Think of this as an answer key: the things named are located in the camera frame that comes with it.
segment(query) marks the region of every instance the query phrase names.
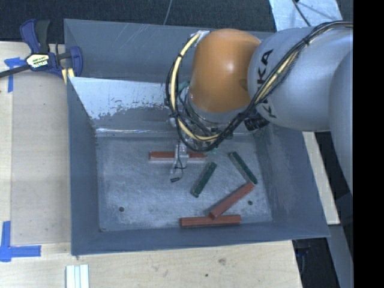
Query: wooden table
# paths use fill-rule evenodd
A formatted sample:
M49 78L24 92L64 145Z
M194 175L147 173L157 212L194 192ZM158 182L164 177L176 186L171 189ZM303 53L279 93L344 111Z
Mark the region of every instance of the wooden table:
M0 71L7 69L3 63L5 58L17 56L24 58L28 54L29 49L23 43L0 42ZM59 80L52 75L26 71L15 75L14 88L22 88L21 82L30 82L31 84L42 82L41 85L43 85L45 80L50 80L49 78ZM12 133L19 133L19 129L15 128L17 125L12 125L13 93L8 93L7 87L8 78L0 79L0 224L2 224L1 221L11 219L11 210L13 210L12 218L16 216L20 218L29 212L38 212L39 208L54 205L49 202L52 192L49 191L48 186L58 187L68 180L66 179L68 166L54 166L54 163L41 165L40 174L33 169L28 170L27 167L24 172L20 173L20 163L26 161L28 157L44 157L44 153L62 150L65 145L64 147L62 145L63 137L57 137L58 141L56 143L55 140L51 140L52 135L47 131L49 127L32 129L30 136L28 133L18 134L17 137L22 137L25 142L20 143L17 141L17 144L15 144ZM26 123L36 118L34 109L36 108L29 107L27 111L23 111L23 118L25 118ZM50 145L44 144L44 146L38 146L39 148L29 148L28 146L31 144L29 141L34 139L36 131L40 131L41 136L46 136L47 140L45 142ZM52 131L57 131L57 126L52 128ZM338 224L337 211L316 140L311 133L305 134L304 137L307 148L310 150L311 163L315 167L314 175L328 224ZM25 146L24 153L23 149L17 149L19 147L16 148L16 145ZM16 153L12 158L12 150L15 151L15 148ZM51 162L59 161L64 163L63 159L68 157L66 153L56 156L52 158ZM12 169L17 166L19 172L15 176L12 174ZM65 170L67 175L60 175L60 170ZM39 197L44 198L44 201L36 202L35 194L28 194L29 189L25 190L24 197L15 197L16 193L20 193L20 189L15 188L15 185L22 187L18 183L20 174L24 174L23 179L31 180L31 182L34 181L33 179L38 179L39 182L36 187L39 187L39 189L38 191L35 189L35 194L37 192L40 195ZM69 204L69 200L64 199L64 202ZM46 221L47 225L50 225L50 230L47 230L46 236L42 237L42 234L39 234L39 238L52 238L53 241L59 240L59 242L43 243L41 257L16 258L10 263L0 263L0 287L64 287L65 267L67 265L82 264L89 265L91 288L302 287L291 241L74 257L70 254L70 243L67 241L60 242L60 240L68 240L67 232L61 233L60 229L62 228L60 228L60 225L57 227L52 224L55 221L69 220L66 215L62 215L60 208L58 210L57 214L43 212L38 220ZM32 229L35 227L33 226L35 220L33 218L29 220L27 217L25 221L21 221L15 231L24 230L29 232L28 237L33 239L34 234L38 234Z

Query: blue clamp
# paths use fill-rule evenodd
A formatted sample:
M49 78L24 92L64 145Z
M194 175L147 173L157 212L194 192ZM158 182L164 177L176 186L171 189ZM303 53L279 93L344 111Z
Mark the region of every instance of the blue clamp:
M41 245L29 245L25 247L11 247L11 221L3 222L0 261L10 262L14 257L39 257L41 256Z
M5 59L4 63L6 66L8 66L10 69L18 66L24 66L26 65L25 60L20 58L11 58L11 59ZM11 74L8 79L8 93L13 91L13 75Z
M50 25L49 20L29 19L20 26L20 34L23 42L28 45L31 54L25 59L32 71L44 71L62 78L63 68L60 66L60 57L49 52L47 44L47 31ZM76 76L79 76L83 70L83 58L80 47L70 48L72 58L72 69Z

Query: yellow cable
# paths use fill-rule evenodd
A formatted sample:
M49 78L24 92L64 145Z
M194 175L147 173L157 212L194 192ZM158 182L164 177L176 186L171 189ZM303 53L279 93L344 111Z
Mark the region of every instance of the yellow cable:
M170 81L170 102L173 110L176 110L176 76L179 70L179 66L181 63L182 58L184 57L185 53L187 50L192 46L192 44L200 37L200 33L196 33L194 37L192 37L189 42L184 46L184 48L180 51L179 56L177 57L175 61L175 66L173 67L172 71L172 76L171 76L171 81ZM198 136L193 134L183 123L182 121L178 118L177 122L180 126L180 128L191 138L199 141L212 141L218 137L218 134L214 136L209 136L209 137L203 137L203 136Z
M178 70L179 70L179 66L180 66L180 63L181 63L181 60L182 58L184 57L185 53L187 52L187 50L192 46L192 44L200 37L200 34L199 33L196 33L196 35L194 37L192 37L189 42L183 47L183 49L180 51L180 54L179 56L177 57L176 61L175 61L175 65L173 67L173 71L172 71L172 76L171 76L171 82L170 82L170 102L171 102L171 106L173 108L173 110L175 111L176 110L176 97L175 97L175 94L176 94L176 76L177 76L177 73L178 73ZM279 67L279 69L276 71L276 73L272 76L272 78L268 81L268 83L264 86L264 88L261 90L259 96L257 97L257 99L255 100L254 103L258 102L259 100L261 100L269 91L270 87L272 86L272 84L275 82L275 80L277 79L277 77L280 75L280 73L285 69L285 67L291 62L294 60L294 58L296 57L298 53L295 52L293 53L289 58L286 59L286 61ZM177 118L177 123L179 124L180 128L188 135L190 136L192 139L194 140L198 140L198 141L213 141L215 140L217 137L218 137L218 134L214 135L214 136L209 136L209 137L204 137L204 136L198 136L198 135L195 135L193 134L184 124L183 122Z

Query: clamp handle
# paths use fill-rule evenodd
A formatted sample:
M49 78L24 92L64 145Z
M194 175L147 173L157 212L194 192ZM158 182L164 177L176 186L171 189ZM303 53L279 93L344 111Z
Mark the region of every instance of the clamp handle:
M23 42L28 45L31 53L47 53L47 32L50 25L49 20L29 19L20 26L20 34Z

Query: wooden block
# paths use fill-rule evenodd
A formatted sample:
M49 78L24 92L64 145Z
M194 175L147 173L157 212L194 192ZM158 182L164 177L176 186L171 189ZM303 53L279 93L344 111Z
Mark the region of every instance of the wooden block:
M236 225L240 224L241 216L238 214L235 215L221 215L216 219L211 219L210 217L190 217L190 218L181 218L180 226L181 227L197 227L197 226L218 226L218 225Z
M196 161L203 161L206 158L206 155L201 152L187 152L190 159ZM175 152L173 151L151 151L149 153L150 161L172 161L175 157Z
M254 184L249 182L239 189L237 189L231 196L226 198L222 203L216 206L213 210L210 211L209 216L212 219L216 219L219 215L226 212L232 205L234 205L239 199L243 198L254 188Z

